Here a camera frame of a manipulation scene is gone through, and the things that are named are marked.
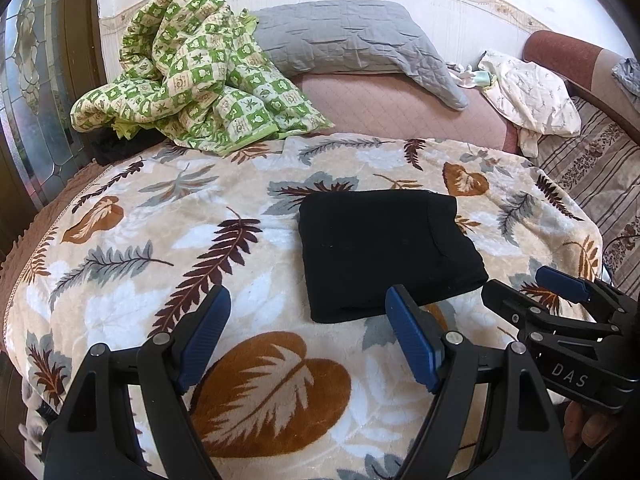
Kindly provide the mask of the person's right hand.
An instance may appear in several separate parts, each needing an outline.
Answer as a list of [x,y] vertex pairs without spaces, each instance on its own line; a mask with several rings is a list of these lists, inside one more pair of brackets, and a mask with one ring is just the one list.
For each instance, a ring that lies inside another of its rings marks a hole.
[[573,456],[583,444],[594,448],[616,428],[617,422],[607,414],[592,412],[570,401],[564,412],[563,437],[568,456]]

